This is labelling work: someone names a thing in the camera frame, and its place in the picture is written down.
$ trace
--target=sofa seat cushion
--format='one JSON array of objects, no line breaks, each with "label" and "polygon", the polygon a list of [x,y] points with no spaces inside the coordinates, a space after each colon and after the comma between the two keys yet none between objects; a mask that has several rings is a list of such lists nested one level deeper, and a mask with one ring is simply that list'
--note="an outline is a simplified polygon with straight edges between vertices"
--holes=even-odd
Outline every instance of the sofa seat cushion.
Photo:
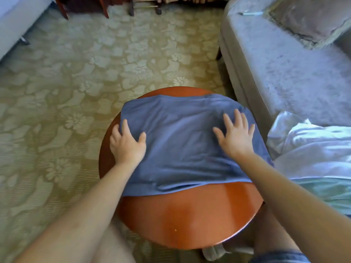
[{"label": "sofa seat cushion", "polygon": [[351,59],[340,48],[308,50],[263,16],[238,14],[262,11],[273,1],[229,3],[222,22],[221,35],[253,114],[266,109],[272,123],[286,110],[313,124],[351,126]]}]

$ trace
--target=carpet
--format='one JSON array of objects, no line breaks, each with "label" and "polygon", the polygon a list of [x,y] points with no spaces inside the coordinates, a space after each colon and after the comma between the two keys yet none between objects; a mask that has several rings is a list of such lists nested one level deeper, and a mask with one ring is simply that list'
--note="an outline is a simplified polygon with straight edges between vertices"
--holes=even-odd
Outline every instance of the carpet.
[{"label": "carpet", "polygon": [[[215,61],[223,9],[126,10],[67,21],[49,8],[25,35],[30,45],[0,62],[1,262],[99,181],[101,141],[126,101],[171,86],[225,94]],[[137,262],[202,261],[123,232]]]}]

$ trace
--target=gray sofa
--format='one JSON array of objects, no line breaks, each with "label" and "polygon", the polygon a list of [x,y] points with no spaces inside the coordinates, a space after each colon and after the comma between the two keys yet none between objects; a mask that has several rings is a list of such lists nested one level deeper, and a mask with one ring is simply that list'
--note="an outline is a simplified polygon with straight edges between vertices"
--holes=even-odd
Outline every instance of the gray sofa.
[{"label": "gray sofa", "polygon": [[305,49],[263,16],[274,0],[230,0],[219,37],[238,101],[266,140],[275,117],[290,111],[318,125],[351,126],[351,30],[331,46]]}]

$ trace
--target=denim shorts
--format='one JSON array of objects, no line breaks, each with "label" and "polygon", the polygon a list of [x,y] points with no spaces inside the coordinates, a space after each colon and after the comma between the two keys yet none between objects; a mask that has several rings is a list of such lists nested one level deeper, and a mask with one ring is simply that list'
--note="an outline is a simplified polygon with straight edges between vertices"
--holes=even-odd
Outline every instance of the denim shorts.
[{"label": "denim shorts", "polygon": [[253,257],[250,263],[310,263],[301,252],[295,251],[272,251],[263,255]]}]

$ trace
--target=pillow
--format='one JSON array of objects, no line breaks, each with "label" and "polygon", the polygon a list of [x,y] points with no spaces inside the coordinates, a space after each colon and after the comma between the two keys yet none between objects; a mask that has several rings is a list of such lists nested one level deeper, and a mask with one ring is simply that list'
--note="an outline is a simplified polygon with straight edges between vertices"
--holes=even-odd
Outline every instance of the pillow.
[{"label": "pillow", "polygon": [[351,0],[277,0],[265,14],[305,47],[320,48],[351,27]]}]

